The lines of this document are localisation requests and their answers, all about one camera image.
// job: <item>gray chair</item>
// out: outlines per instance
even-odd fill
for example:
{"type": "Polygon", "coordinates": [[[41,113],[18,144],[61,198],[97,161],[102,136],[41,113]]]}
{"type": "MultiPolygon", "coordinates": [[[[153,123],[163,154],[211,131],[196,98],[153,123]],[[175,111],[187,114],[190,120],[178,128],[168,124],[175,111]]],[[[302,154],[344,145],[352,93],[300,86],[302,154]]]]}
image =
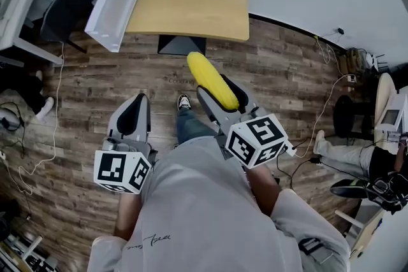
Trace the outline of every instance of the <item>gray chair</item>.
{"type": "Polygon", "coordinates": [[[92,12],[93,0],[53,0],[44,14],[40,38],[71,45],[86,54],[86,50],[69,39],[71,32],[81,18],[88,18],[92,12]]]}

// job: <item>shoe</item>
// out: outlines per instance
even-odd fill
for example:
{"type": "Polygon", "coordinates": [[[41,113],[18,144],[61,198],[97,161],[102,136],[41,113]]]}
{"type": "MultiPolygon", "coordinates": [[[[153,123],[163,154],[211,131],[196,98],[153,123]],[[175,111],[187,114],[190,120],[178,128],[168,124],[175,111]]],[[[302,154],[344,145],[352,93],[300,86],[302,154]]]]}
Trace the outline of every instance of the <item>shoe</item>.
{"type": "Polygon", "coordinates": [[[45,100],[45,105],[41,109],[41,111],[36,114],[37,119],[40,122],[43,122],[44,117],[47,115],[48,112],[51,111],[53,106],[54,106],[54,99],[52,97],[49,97],[47,100],[45,100]]]}
{"type": "Polygon", "coordinates": [[[36,78],[38,78],[41,82],[43,81],[43,72],[42,71],[37,71],[36,72],[36,78]]]}
{"type": "Polygon", "coordinates": [[[177,101],[177,108],[180,111],[182,108],[191,110],[191,100],[187,94],[180,94],[177,101]]]}
{"type": "Polygon", "coordinates": [[[321,140],[324,140],[324,131],[320,130],[317,132],[316,138],[314,139],[313,153],[320,155],[317,146],[321,140]]]}

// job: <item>black stool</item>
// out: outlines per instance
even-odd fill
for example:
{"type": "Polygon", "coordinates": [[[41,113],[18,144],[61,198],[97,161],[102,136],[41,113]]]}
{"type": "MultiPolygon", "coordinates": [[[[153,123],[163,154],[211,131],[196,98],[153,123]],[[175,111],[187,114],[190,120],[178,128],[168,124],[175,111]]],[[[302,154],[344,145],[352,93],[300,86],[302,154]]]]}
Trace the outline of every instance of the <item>black stool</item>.
{"type": "Polygon", "coordinates": [[[348,96],[340,96],[333,113],[334,130],[340,138],[360,138],[374,141],[372,117],[375,105],[372,103],[354,103],[348,96]],[[364,116],[361,132],[353,132],[354,116],[364,116]]]}

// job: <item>jeans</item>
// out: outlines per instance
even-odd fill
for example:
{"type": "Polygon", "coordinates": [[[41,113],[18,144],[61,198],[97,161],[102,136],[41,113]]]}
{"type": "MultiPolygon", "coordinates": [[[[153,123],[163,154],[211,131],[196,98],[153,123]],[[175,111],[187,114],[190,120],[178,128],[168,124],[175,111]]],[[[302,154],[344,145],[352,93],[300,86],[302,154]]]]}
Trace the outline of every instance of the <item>jeans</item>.
{"type": "Polygon", "coordinates": [[[187,108],[182,108],[178,112],[176,130],[179,145],[193,138],[217,135],[209,126],[200,122],[192,110],[187,108]]]}
{"type": "Polygon", "coordinates": [[[368,177],[370,162],[374,146],[347,147],[333,146],[329,141],[321,140],[317,144],[317,151],[323,156],[321,162],[330,170],[342,171],[346,174],[365,178],[368,177]]]}
{"type": "Polygon", "coordinates": [[[45,100],[40,94],[43,82],[29,76],[23,69],[6,65],[0,68],[0,92],[6,89],[17,91],[35,114],[45,106],[45,100]]]}

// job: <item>black shoe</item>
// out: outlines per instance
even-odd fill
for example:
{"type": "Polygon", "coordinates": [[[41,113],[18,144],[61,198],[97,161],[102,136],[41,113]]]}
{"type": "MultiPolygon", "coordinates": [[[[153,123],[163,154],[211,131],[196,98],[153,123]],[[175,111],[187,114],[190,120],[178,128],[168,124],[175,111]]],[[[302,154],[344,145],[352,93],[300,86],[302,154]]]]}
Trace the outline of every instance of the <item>black shoe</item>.
{"type": "Polygon", "coordinates": [[[190,97],[187,94],[180,94],[177,101],[177,108],[180,111],[182,108],[191,110],[190,97]]]}

